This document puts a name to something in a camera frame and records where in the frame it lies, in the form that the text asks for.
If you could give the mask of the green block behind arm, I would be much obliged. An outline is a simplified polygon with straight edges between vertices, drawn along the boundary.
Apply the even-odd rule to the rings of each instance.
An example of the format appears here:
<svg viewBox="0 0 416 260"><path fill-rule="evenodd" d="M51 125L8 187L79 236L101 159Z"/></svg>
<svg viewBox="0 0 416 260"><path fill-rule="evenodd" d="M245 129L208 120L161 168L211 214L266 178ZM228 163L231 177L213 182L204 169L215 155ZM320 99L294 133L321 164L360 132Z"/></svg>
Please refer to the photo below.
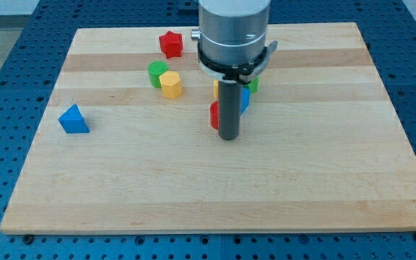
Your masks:
<svg viewBox="0 0 416 260"><path fill-rule="evenodd" d="M247 85L244 86L246 89L250 91L250 93L255 93L258 91L259 88L259 77L250 81Z"/></svg>

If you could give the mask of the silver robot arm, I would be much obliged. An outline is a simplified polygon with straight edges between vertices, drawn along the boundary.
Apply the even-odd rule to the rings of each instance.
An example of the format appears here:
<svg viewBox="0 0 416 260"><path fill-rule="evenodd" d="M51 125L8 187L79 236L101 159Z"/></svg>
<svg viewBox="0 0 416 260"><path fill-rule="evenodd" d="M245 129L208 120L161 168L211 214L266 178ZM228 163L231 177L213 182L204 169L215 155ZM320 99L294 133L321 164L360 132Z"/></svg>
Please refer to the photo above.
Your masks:
<svg viewBox="0 0 416 260"><path fill-rule="evenodd" d="M266 45L271 0L201 0L191 31L202 70L218 81L218 135L238 137L243 87L257 78L277 50Z"/></svg>

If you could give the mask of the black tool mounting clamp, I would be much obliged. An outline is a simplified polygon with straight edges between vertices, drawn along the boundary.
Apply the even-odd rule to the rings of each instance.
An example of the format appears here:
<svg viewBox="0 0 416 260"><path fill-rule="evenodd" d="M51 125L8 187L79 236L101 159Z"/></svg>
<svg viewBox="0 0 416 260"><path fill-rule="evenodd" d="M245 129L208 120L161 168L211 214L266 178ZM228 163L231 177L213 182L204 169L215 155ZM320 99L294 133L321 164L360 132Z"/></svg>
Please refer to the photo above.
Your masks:
<svg viewBox="0 0 416 260"><path fill-rule="evenodd" d="M202 51L200 44L197 44L198 62L201 70L208 76L223 82L237 82L247 85L257 78L267 67L271 55L277 50L278 42L272 41L264 46L261 53L253 60L241 65L224 65L209 59Z"/></svg>

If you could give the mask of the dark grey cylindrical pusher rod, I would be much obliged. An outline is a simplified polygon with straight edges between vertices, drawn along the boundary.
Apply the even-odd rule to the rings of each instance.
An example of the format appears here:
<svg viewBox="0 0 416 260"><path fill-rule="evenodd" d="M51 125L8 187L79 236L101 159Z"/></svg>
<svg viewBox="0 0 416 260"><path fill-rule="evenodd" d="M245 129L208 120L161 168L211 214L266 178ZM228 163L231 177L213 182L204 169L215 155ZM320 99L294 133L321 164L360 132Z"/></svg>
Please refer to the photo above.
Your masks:
<svg viewBox="0 0 416 260"><path fill-rule="evenodd" d="M218 134L224 140L238 137L241 116L242 85L237 82L219 82L218 86Z"/></svg>

